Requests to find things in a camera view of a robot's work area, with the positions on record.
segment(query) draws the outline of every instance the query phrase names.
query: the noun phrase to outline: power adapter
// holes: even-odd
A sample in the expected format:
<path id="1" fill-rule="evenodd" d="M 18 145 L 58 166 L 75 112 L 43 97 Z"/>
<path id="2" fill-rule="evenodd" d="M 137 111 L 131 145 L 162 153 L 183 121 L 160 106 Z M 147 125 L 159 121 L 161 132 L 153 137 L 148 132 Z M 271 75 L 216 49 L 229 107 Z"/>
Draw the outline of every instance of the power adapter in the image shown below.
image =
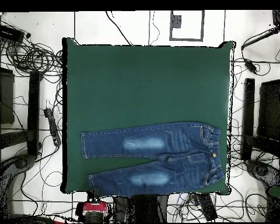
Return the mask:
<path id="1" fill-rule="evenodd" d="M 245 58 L 244 58 L 244 62 L 247 69 L 252 73 L 256 74 L 256 66 L 250 60 L 246 60 Z"/>

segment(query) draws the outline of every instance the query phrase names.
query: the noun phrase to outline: pant leg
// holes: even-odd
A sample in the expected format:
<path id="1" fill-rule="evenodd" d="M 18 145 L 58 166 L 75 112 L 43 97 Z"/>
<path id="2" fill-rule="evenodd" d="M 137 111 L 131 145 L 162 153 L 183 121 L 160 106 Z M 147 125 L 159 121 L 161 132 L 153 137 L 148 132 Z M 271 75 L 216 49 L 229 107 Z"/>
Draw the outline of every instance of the pant leg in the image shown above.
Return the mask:
<path id="1" fill-rule="evenodd" d="M 201 145 L 198 122 L 173 122 L 107 131 L 82 132 L 84 158 L 137 157 L 166 160 L 185 153 L 208 151 Z"/>

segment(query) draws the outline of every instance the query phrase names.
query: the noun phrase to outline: jeans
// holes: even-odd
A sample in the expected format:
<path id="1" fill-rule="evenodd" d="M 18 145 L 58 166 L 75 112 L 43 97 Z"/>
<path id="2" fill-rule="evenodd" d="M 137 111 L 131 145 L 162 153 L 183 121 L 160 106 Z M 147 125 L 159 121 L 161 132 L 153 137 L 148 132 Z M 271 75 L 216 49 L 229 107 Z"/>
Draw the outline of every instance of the jeans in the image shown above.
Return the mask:
<path id="1" fill-rule="evenodd" d="M 190 192 L 224 178 L 220 129 L 198 122 L 82 132 L 85 159 L 148 158 L 153 161 L 88 175 L 99 195 Z"/>

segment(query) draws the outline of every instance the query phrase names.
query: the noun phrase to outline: black stand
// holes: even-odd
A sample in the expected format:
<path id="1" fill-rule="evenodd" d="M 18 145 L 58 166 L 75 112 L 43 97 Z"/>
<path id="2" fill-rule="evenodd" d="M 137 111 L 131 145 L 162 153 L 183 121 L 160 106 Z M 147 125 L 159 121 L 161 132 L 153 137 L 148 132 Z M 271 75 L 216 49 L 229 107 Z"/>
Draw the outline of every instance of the black stand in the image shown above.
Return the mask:
<path id="1" fill-rule="evenodd" d="M 27 154 L 12 157 L 0 164 L 0 221 L 12 217 L 8 190 L 12 180 L 20 173 L 29 170 L 40 149 L 39 142 L 39 99 L 42 75 L 30 73 L 27 131 L 0 135 L 0 149 L 27 142 Z"/>

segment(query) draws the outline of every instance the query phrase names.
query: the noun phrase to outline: metal bar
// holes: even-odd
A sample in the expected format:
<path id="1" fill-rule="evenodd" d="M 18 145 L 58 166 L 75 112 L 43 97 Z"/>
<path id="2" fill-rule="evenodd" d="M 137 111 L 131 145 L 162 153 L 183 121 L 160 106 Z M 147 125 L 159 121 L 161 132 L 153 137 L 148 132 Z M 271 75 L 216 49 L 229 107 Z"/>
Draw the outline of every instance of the metal bar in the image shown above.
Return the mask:
<path id="1" fill-rule="evenodd" d="M 39 152 L 39 114 L 40 114 L 40 81 L 39 71 L 30 72 L 27 129 L 31 138 L 27 140 L 27 152 L 37 156 Z"/>
<path id="2" fill-rule="evenodd" d="M 246 135 L 253 136 L 254 125 L 254 94 L 255 79 L 246 78 L 244 83 L 244 106 L 243 106 L 243 140 L 240 151 L 241 160 L 250 160 L 252 146 L 248 145 Z"/>
<path id="3" fill-rule="evenodd" d="M 0 149 L 21 144 L 22 142 L 26 142 L 26 134 L 23 131 L 15 131 L 0 135 Z"/>
<path id="4" fill-rule="evenodd" d="M 263 138 L 261 136 L 245 136 L 245 142 L 250 147 L 255 147 L 266 153 L 271 153 L 280 158 L 280 142 Z"/>

